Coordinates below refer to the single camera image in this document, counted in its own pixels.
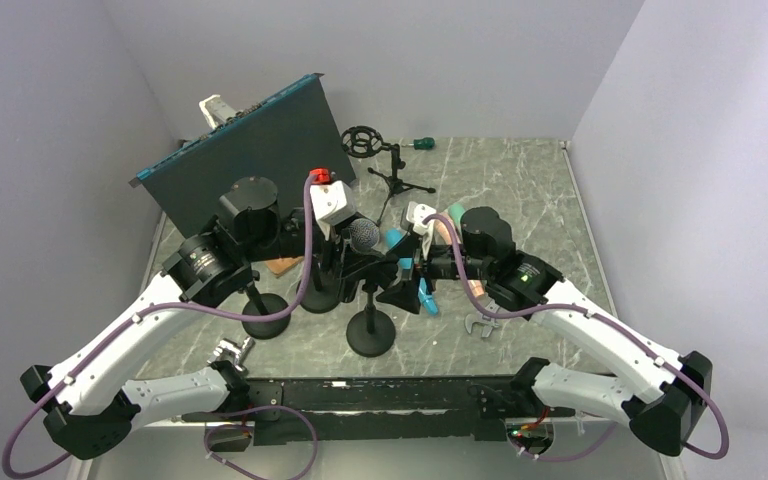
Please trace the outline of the pink microphone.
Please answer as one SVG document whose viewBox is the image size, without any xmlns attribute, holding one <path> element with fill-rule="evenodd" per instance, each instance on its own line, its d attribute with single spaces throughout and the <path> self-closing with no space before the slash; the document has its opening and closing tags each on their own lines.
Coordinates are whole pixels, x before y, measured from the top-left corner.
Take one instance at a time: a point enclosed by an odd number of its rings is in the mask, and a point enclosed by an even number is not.
<svg viewBox="0 0 768 480">
<path fill-rule="evenodd" d="M 444 217 L 455 228 L 455 234 L 451 235 L 448 229 L 439 220 L 436 221 L 435 232 L 440 238 L 441 243 L 448 246 L 452 246 L 455 243 L 461 244 L 462 243 L 461 235 L 457 229 L 454 219 L 445 211 L 440 212 L 440 215 Z M 468 281 L 468 285 L 471 293 L 477 299 L 481 299 L 485 295 L 484 286 L 479 280 L 470 279 Z"/>
</svg>

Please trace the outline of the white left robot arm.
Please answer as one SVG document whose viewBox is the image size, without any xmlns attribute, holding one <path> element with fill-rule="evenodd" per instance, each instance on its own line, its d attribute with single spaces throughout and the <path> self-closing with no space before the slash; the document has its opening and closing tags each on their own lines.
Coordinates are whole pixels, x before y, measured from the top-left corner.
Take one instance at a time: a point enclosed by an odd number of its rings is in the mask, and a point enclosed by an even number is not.
<svg viewBox="0 0 768 480">
<path fill-rule="evenodd" d="M 240 179 L 221 196 L 204 229 L 187 238 L 139 297 L 68 359 L 35 365 L 21 384 L 43 411 L 51 440 L 86 460 L 129 433 L 176 415 L 214 412 L 224 420 L 247 406 L 237 362 L 214 358 L 189 375 L 138 382 L 136 372 L 197 317 L 222 315 L 222 303 L 244 292 L 235 320 L 254 338 L 280 334 L 311 283 L 317 260 L 360 217 L 351 187 L 324 169 L 304 182 L 303 204 L 288 215 L 269 179 Z"/>
</svg>

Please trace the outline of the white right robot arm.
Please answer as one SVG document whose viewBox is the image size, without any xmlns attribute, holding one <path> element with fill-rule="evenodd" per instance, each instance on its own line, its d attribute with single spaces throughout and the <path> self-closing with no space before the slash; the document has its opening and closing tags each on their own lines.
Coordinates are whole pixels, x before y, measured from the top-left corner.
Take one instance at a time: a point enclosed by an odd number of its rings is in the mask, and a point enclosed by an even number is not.
<svg viewBox="0 0 768 480">
<path fill-rule="evenodd" d="M 684 450 L 725 456 L 730 436 L 711 397 L 709 358 L 698 351 L 681 355 L 601 308 L 558 269 L 517 249 L 511 225 L 496 210 L 473 208 L 462 220 L 455 227 L 432 207 L 412 202 L 401 218 L 405 235 L 389 254 L 414 260 L 416 275 L 427 283 L 459 281 L 479 314 L 547 328 L 609 371 L 584 373 L 529 359 L 510 391 L 517 411 L 570 408 L 622 425 L 666 456 Z"/>
</svg>

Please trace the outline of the black round base shock mount stand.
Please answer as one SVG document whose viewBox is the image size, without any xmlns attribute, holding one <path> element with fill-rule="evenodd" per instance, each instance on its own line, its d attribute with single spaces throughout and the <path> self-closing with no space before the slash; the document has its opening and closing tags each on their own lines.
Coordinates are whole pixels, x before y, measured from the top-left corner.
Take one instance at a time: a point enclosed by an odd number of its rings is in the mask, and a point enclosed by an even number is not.
<svg viewBox="0 0 768 480">
<path fill-rule="evenodd" d="M 340 303 L 339 280 L 318 256 L 314 256 L 308 288 L 300 307 L 313 314 L 324 314 L 333 311 Z"/>
</svg>

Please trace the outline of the blue microphone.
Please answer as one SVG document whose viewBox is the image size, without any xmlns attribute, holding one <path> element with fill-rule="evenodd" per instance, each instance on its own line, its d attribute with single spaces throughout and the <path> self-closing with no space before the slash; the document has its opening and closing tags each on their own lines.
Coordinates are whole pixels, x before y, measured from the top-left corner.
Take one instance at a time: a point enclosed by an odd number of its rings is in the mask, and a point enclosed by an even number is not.
<svg viewBox="0 0 768 480">
<path fill-rule="evenodd" d="M 385 240 L 387 243 L 388 248 L 394 247 L 404 236 L 404 233 L 401 232 L 398 229 L 389 229 L 385 233 Z M 413 266 L 413 260 L 411 258 L 401 258 L 399 260 L 399 265 L 403 270 L 407 270 L 409 267 Z M 418 287 L 418 299 L 419 302 L 422 304 L 422 306 L 425 308 L 427 313 L 432 316 L 437 316 L 439 314 L 439 308 L 433 298 L 433 295 L 431 291 L 429 290 L 429 286 L 427 281 L 420 277 L 419 278 L 419 287 Z"/>
</svg>

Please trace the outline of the mint green microphone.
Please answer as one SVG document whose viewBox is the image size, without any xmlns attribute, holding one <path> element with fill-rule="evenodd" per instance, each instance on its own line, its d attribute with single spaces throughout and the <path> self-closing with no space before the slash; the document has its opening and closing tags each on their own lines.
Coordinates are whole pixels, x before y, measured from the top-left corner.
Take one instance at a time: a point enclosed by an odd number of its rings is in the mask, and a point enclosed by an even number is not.
<svg viewBox="0 0 768 480">
<path fill-rule="evenodd" d="M 451 217 L 451 219 L 454 222 L 454 225 L 457 228 L 460 228 L 461 220 L 465 212 L 466 212 L 465 207 L 460 203 L 453 203 L 447 209 L 448 215 Z"/>
</svg>

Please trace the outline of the silver black microphone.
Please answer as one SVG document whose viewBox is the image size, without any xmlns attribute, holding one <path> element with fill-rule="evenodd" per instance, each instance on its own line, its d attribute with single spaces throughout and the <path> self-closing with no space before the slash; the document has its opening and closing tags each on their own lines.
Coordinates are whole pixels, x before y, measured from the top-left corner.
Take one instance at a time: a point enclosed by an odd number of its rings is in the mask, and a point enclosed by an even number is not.
<svg viewBox="0 0 768 480">
<path fill-rule="evenodd" d="M 351 220 L 341 231 L 341 238 L 345 242 L 345 250 L 349 248 L 358 252 L 376 250 L 380 240 L 379 227 L 368 218 L 355 218 Z M 344 253 L 342 254 L 342 273 L 344 279 Z"/>
</svg>

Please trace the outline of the black round base clip stand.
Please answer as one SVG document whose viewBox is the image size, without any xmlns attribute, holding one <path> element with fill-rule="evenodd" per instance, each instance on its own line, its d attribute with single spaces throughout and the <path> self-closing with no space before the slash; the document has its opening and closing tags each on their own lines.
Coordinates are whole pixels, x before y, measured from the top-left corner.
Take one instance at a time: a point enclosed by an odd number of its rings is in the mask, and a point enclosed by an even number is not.
<svg viewBox="0 0 768 480">
<path fill-rule="evenodd" d="M 258 318 L 258 321 L 243 323 L 243 329 L 249 336 L 257 340 L 269 340 L 287 329 L 291 314 L 285 312 L 288 303 L 280 295 L 261 293 L 255 283 L 247 286 L 245 293 L 248 301 L 242 314 Z"/>
</svg>

